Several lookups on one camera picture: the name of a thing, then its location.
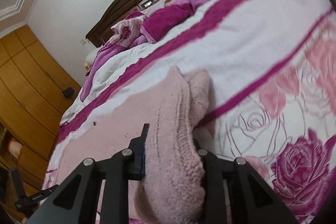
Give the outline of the white plush toy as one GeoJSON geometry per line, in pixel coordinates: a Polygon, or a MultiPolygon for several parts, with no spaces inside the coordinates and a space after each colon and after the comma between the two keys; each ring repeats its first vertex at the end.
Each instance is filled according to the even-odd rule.
{"type": "Polygon", "coordinates": [[[90,68],[92,67],[92,64],[93,64],[99,50],[100,50],[100,47],[94,49],[92,52],[90,52],[86,56],[85,63],[84,63],[84,68],[86,69],[86,71],[89,71],[90,68]]]}

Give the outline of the black wall device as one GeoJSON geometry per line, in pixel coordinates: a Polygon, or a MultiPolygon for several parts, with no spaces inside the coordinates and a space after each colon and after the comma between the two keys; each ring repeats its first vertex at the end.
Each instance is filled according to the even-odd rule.
{"type": "Polygon", "coordinates": [[[74,94],[74,90],[69,87],[69,88],[66,88],[62,91],[62,94],[64,95],[65,98],[71,98],[74,94]]]}

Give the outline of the crumpled magenta blanket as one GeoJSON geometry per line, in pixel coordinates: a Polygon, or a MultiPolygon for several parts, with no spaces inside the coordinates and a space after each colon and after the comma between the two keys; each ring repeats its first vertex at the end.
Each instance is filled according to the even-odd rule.
{"type": "Polygon", "coordinates": [[[111,30],[114,35],[101,46],[91,65],[86,82],[80,93],[84,101],[90,94],[96,72],[113,56],[144,43],[155,44],[174,26],[192,16],[196,9],[209,0],[160,0],[158,8],[145,13],[131,12],[111,30]]]}

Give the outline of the pink knitted cardigan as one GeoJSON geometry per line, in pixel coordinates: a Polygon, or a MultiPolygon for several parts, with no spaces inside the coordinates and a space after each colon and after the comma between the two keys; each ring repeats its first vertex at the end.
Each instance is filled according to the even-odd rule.
{"type": "Polygon", "coordinates": [[[192,131],[209,106],[210,77],[201,70],[183,76],[177,67],[148,90],[130,96],[65,147],[56,182],[91,157],[109,159],[149,125],[145,177],[129,186],[131,218],[146,223],[193,223],[201,212],[205,170],[192,131]]]}

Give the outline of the wooden wardrobe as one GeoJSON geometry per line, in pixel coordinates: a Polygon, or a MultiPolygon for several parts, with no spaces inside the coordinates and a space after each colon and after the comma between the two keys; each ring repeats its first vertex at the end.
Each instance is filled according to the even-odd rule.
{"type": "Polygon", "coordinates": [[[1,38],[1,205],[17,221],[24,215],[10,171],[18,171],[26,195],[42,189],[59,122],[80,88],[29,26],[1,38]],[[65,98],[69,87],[75,92],[65,98]]]}

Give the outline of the pink floral bed cover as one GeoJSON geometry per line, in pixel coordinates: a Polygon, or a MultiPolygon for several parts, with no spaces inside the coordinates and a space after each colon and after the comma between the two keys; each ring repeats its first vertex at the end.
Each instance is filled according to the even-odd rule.
{"type": "Polygon", "coordinates": [[[155,44],[110,58],[65,111],[43,188],[66,145],[130,96],[205,70],[209,106],[193,143],[245,158],[297,223],[335,223],[335,9],[329,0],[209,0],[155,44]]]}

